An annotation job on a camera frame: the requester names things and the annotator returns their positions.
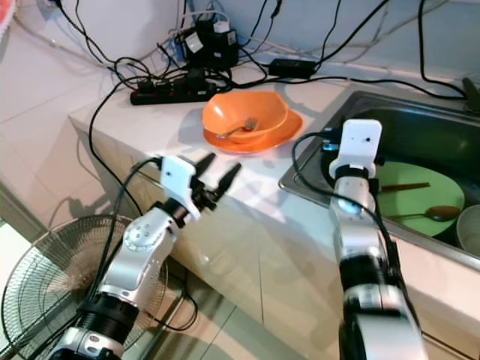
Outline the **orange plastic bowl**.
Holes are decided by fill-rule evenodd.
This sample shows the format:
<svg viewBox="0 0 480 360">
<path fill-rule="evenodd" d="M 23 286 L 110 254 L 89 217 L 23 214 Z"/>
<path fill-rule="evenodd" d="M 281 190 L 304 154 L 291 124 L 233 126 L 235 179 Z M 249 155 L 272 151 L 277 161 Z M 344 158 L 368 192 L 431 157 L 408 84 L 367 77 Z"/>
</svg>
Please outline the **orange plastic bowl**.
<svg viewBox="0 0 480 360">
<path fill-rule="evenodd" d="M 261 135 L 278 129 L 286 119 L 288 106 L 274 91 L 243 91 L 216 94 L 201 112 L 203 130 L 223 134 L 244 124 L 248 118 L 255 118 L 257 126 L 252 131 L 237 131 L 231 142 L 247 143 Z"/>
</svg>

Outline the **cream kitchen cabinet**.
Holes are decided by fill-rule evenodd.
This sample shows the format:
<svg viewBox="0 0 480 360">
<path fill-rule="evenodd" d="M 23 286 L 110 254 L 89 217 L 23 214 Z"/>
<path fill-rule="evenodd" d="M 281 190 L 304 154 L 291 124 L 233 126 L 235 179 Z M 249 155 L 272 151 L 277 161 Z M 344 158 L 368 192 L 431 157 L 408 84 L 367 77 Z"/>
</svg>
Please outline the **cream kitchen cabinet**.
<svg viewBox="0 0 480 360">
<path fill-rule="evenodd" d="M 341 284 L 329 210 L 279 185 L 290 144 L 255 155 L 218 154 L 205 181 L 243 168 L 219 209 L 189 226 L 174 257 L 224 294 L 296 356 L 335 360 Z M 431 358 L 480 360 L 480 271 L 391 235 Z"/>
</svg>

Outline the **black power strip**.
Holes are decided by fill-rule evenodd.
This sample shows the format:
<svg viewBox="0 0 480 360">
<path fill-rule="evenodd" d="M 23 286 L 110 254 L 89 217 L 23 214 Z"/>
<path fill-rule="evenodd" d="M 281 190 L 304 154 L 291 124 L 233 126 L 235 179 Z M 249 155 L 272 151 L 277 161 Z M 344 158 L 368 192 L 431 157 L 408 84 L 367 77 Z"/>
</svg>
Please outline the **black power strip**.
<svg viewBox="0 0 480 360">
<path fill-rule="evenodd" d="M 218 85 L 194 69 L 174 79 L 140 81 L 130 93 L 129 101 L 134 106 L 175 105 L 209 101 L 217 93 Z"/>
</svg>

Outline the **black power brick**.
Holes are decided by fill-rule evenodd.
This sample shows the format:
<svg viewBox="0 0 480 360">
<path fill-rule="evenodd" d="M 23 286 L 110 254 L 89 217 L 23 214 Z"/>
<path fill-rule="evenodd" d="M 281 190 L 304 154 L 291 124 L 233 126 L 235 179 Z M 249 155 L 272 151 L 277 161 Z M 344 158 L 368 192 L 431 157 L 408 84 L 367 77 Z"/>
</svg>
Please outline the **black power brick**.
<svg viewBox="0 0 480 360">
<path fill-rule="evenodd" d="M 317 71 L 318 61 L 275 58 L 266 65 L 268 75 L 281 79 L 309 80 Z"/>
</svg>

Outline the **stainless steel sink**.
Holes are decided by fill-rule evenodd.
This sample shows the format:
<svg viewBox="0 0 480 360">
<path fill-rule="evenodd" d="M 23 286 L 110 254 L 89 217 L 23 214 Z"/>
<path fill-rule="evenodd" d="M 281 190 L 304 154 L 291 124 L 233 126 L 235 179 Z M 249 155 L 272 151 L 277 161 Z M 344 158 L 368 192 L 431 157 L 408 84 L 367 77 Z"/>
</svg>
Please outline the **stainless steel sink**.
<svg viewBox="0 0 480 360">
<path fill-rule="evenodd" d="M 448 106 L 356 91 L 312 131 L 339 128 L 351 118 L 370 118 L 382 125 L 378 155 L 385 161 L 426 167 L 453 179 L 465 193 L 465 207 L 480 205 L 480 116 Z M 384 217 L 395 236 L 453 260 L 480 260 L 462 250 L 456 222 L 427 236 Z"/>
</svg>

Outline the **green plastic plate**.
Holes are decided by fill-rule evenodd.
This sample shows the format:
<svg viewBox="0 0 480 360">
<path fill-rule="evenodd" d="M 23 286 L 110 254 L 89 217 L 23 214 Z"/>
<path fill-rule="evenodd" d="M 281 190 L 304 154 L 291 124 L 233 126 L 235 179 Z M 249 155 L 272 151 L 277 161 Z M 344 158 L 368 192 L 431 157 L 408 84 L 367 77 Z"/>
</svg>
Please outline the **green plastic plate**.
<svg viewBox="0 0 480 360">
<path fill-rule="evenodd" d="M 375 172 L 381 188 L 392 185 L 411 185 L 428 183 L 427 187 L 400 190 L 380 190 L 377 196 L 378 209 L 385 217 L 408 215 L 397 223 L 418 231 L 423 236 L 438 236 L 453 225 L 453 220 L 430 220 L 422 216 L 433 206 L 454 206 L 461 210 L 465 207 L 465 193 L 456 181 L 426 167 L 410 163 L 388 161 Z"/>
</svg>

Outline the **black charger with white label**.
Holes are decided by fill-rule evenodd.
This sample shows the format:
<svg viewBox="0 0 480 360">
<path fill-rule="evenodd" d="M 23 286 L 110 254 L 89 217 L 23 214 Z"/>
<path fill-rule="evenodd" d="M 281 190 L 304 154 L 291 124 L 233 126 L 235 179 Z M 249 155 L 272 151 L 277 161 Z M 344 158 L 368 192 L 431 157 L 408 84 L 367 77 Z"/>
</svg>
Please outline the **black charger with white label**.
<svg viewBox="0 0 480 360">
<path fill-rule="evenodd" d="M 199 20 L 175 38 L 187 68 L 226 70 L 238 63 L 236 31 L 227 20 Z"/>
</svg>

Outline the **brown wooden spoon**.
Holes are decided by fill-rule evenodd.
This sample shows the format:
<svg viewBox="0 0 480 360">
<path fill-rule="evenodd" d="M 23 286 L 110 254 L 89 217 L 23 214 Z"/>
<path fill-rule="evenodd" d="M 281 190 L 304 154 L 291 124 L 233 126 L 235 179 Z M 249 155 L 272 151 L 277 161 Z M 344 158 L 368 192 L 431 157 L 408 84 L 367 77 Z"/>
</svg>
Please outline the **brown wooden spoon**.
<svg viewBox="0 0 480 360">
<path fill-rule="evenodd" d="M 388 219 L 400 220 L 406 218 L 427 218 L 435 222 L 453 221 L 461 213 L 460 207 L 452 205 L 435 205 L 428 207 L 422 213 L 390 215 Z"/>
</svg>

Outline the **metal gooseneck faucet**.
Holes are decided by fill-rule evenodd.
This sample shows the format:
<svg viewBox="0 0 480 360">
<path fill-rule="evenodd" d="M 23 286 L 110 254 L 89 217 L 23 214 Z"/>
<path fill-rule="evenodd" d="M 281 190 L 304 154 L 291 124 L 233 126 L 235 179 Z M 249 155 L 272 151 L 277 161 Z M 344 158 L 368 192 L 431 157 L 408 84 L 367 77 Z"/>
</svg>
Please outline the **metal gooseneck faucet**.
<svg viewBox="0 0 480 360">
<path fill-rule="evenodd" d="M 465 92 L 465 110 L 480 116 L 480 88 L 471 81 L 469 76 L 462 79 Z"/>
</svg>

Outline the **white bowl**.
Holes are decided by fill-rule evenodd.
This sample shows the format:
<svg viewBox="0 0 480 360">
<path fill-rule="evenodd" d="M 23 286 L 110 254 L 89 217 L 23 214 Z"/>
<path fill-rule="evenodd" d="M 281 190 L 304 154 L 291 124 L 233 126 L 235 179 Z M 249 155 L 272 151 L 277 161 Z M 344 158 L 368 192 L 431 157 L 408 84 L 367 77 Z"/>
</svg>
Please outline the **white bowl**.
<svg viewBox="0 0 480 360">
<path fill-rule="evenodd" d="M 456 222 L 460 249 L 480 257 L 480 203 L 466 207 Z"/>
</svg>

